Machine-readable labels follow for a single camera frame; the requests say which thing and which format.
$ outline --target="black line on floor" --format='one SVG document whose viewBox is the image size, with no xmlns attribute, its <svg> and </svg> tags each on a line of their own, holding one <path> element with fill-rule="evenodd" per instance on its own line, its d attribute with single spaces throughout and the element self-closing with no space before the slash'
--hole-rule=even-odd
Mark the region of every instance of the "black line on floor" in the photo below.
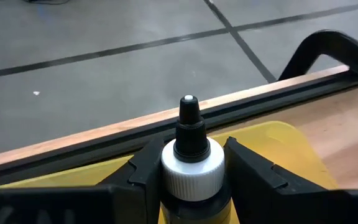
<svg viewBox="0 0 358 224">
<path fill-rule="evenodd" d="M 256 66 L 262 76 L 269 82 L 273 83 L 276 81 L 276 78 L 273 74 L 266 68 L 266 66 L 260 61 L 258 56 L 252 51 L 252 49 L 248 46 L 248 44 L 244 41 L 244 39 L 240 36 L 240 34 L 233 28 L 228 19 L 223 15 L 223 13 L 209 0 L 204 0 L 204 2 L 208 5 L 208 7 L 213 11 L 215 16 L 223 23 L 225 28 L 232 35 L 234 40 L 240 45 L 242 51 L 246 53 L 249 60 Z"/>
<path fill-rule="evenodd" d="M 195 39 L 200 39 L 200 38 L 204 38 L 204 37 L 211 37 L 214 35 L 226 34 L 226 33 L 227 33 L 227 30 L 225 28 L 217 29 L 217 30 L 209 30 L 209 31 L 205 31 L 205 32 L 195 33 L 195 34 L 181 35 L 179 37 L 171 37 L 171 38 L 167 38 L 167 39 L 155 40 L 155 41 L 150 41 L 150 42 L 141 43 L 141 44 L 128 45 L 125 47 L 118 47 L 115 49 L 102 50 L 99 52 L 81 54 L 81 55 L 65 57 L 65 58 L 60 58 L 60 59 L 55 59 L 55 60 L 49 60 L 47 62 L 39 62 L 39 63 L 30 64 L 30 65 L 22 65 L 22 66 L 17 66 L 17 67 L 12 67 L 12 68 L 4 68 L 4 69 L 0 69 L 0 77 L 5 76 L 5 75 L 21 73 L 21 72 L 38 70 L 41 68 L 48 68 L 48 67 L 57 66 L 57 65 L 64 65 L 64 64 L 68 64 L 68 63 L 74 63 L 74 62 L 80 62 L 80 61 L 84 61 L 84 60 L 90 60 L 90 59 L 95 59 L 95 58 L 100 58 L 100 57 L 111 56 L 111 55 L 131 52 L 131 51 L 135 51 L 135 50 L 140 50 L 140 49 L 158 47 L 158 46 L 162 46 L 162 45 L 183 42 L 186 40 L 195 40 Z"/>
<path fill-rule="evenodd" d="M 320 17 L 331 16 L 331 15 L 335 15 L 335 14 L 341 14 L 344 12 L 351 12 L 351 11 L 356 11 L 356 10 L 358 10 L 358 4 L 352 5 L 352 6 L 337 7 L 337 8 L 328 9 L 325 11 L 311 12 L 311 13 L 301 14 L 301 15 L 297 15 L 297 16 L 288 16 L 288 17 L 279 18 L 279 19 L 272 19 L 269 21 L 256 22 L 253 24 L 239 25 L 239 26 L 235 26 L 234 28 L 237 31 L 243 31 L 243 30 L 247 30 L 247 29 L 259 29 L 259 28 L 265 28 L 265 27 L 269 27 L 269 26 L 285 24 L 285 23 L 290 23 L 290 22 L 298 22 L 298 21 L 305 21 L 305 20 L 309 20 L 309 19 L 317 19 Z"/>
</svg>

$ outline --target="yellow tray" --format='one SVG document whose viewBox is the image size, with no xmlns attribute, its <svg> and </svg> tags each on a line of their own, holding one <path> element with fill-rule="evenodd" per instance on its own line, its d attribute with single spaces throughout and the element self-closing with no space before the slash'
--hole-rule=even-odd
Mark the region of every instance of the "yellow tray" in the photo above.
<svg viewBox="0 0 358 224">
<path fill-rule="evenodd" d="M 212 138 L 223 146 L 229 136 L 236 138 L 239 143 L 301 177 L 327 189 L 337 188 L 335 180 L 330 176 L 321 159 L 308 144 L 307 139 L 301 132 L 289 124 L 270 121 L 218 134 L 212 136 Z M 0 188 L 95 185 L 120 168 L 131 157 L 126 156 L 14 182 L 2 185 Z M 161 212 L 159 223 L 163 223 Z M 234 206 L 232 206 L 231 211 L 231 223 L 239 223 Z"/>
</svg>

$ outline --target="wooden edge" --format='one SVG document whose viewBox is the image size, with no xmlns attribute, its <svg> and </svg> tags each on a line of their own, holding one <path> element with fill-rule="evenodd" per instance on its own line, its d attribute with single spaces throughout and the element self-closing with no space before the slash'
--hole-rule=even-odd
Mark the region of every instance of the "wooden edge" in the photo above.
<svg viewBox="0 0 358 224">
<path fill-rule="evenodd" d="M 209 100 L 204 100 L 200 102 L 200 109 L 212 108 L 214 106 L 222 105 L 225 103 L 230 103 L 233 101 L 241 100 L 247 97 L 260 95 L 266 92 L 279 90 L 281 88 L 285 88 L 288 86 L 316 80 L 319 78 L 327 77 L 330 75 L 334 75 L 336 73 L 345 72 L 348 70 L 348 67 L 345 65 L 341 65 L 338 67 L 330 68 L 327 70 L 323 70 L 320 72 L 315 72 L 307 75 L 303 75 L 300 77 L 291 78 L 289 80 L 284 80 L 280 82 L 275 82 L 263 86 L 258 86 L 255 88 L 251 88 L 248 90 L 242 90 L 235 93 L 231 93 L 224 96 L 219 96 L 216 98 L 212 98 Z M 13 149 L 7 152 L 0 153 L 0 165 L 5 164 L 7 162 L 12 162 L 15 160 L 23 159 L 26 157 L 34 156 L 37 154 L 50 152 L 56 149 L 60 149 L 62 147 L 67 147 L 73 144 L 78 144 L 84 141 L 88 141 L 91 139 L 100 138 L 103 136 L 108 136 L 110 134 L 116 134 L 121 131 L 126 131 L 128 129 L 137 128 L 140 126 L 144 126 L 150 123 L 156 123 L 158 121 L 163 121 L 166 119 L 174 118 L 178 115 L 178 108 L 161 111 L 154 114 L 149 114 L 145 116 L 141 116 L 138 118 L 130 119 L 127 121 L 123 121 L 120 123 L 110 124 L 107 126 L 103 126 L 100 128 L 91 129 L 88 131 L 83 131 L 80 133 L 72 134 L 69 136 L 65 136 L 62 138 L 57 138 L 45 142 L 41 142 L 38 144 L 34 144 L 31 146 L 22 147 L 19 149 Z"/>
</svg>

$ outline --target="black handle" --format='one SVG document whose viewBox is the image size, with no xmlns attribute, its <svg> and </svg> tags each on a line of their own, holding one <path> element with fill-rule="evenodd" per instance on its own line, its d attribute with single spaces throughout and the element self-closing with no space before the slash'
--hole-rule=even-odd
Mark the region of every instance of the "black handle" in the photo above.
<svg viewBox="0 0 358 224">
<path fill-rule="evenodd" d="M 304 75 L 320 55 L 328 55 L 358 74 L 358 40 L 334 30 L 321 30 L 299 45 L 278 81 Z"/>
</svg>

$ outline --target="white speck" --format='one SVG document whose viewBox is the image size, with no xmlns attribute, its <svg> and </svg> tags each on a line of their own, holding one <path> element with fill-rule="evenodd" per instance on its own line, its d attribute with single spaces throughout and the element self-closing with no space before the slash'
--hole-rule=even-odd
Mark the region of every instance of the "white speck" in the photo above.
<svg viewBox="0 0 358 224">
<path fill-rule="evenodd" d="M 193 99 L 193 96 L 191 96 L 191 95 L 186 95 L 185 96 L 185 100 L 192 100 Z"/>
</svg>

